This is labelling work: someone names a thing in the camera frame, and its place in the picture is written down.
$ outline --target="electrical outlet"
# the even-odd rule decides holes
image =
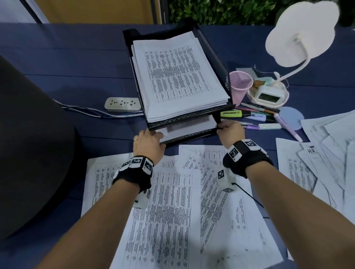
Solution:
[[[105,109],[112,112],[136,112],[142,107],[138,98],[110,97],[105,102]]]

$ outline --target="green highlighter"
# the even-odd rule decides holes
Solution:
[[[220,115],[222,118],[243,118],[251,116],[251,112],[244,110],[231,110],[222,111]]]

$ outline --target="black wristband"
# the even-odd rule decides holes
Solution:
[[[237,141],[232,147],[228,149],[229,153],[223,158],[223,166],[230,168],[236,175],[247,178],[245,169],[261,161],[267,161],[272,166],[274,165],[265,151],[250,139],[248,139],[248,141]]]
[[[139,185],[140,193],[152,187],[151,177],[154,164],[148,157],[134,156],[117,169],[112,185],[119,179],[124,179]]]

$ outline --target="pink mesh pen holder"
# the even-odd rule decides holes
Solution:
[[[243,71],[229,73],[233,104],[240,105],[246,92],[253,86],[253,78]]]

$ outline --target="blue table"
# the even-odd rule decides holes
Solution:
[[[90,25],[90,24],[0,24],[0,54],[23,72],[50,97],[71,105],[104,109],[108,97],[136,97],[122,30],[137,28],[141,33],[171,29],[171,25]],[[201,30],[230,70],[256,67],[260,71],[287,73],[292,68],[277,66],[264,48],[272,27],[201,26]],[[306,118],[327,116],[354,109],[355,31],[337,28],[334,44],[299,74],[290,78],[287,103]],[[75,125],[89,158],[132,151],[132,138],[146,128],[143,117],[133,119],[96,119],[67,112]],[[302,130],[302,138],[307,140]],[[293,139],[285,130],[253,131],[246,135],[265,150],[277,166],[275,137]],[[199,138],[191,144],[220,145],[217,136]],[[176,155],[178,147],[166,150]],[[84,181],[48,216],[25,225],[0,242],[1,268],[32,268],[79,219]],[[262,215],[267,213],[259,207]],[[269,219],[285,262],[275,268],[296,268],[287,260],[286,248]]]

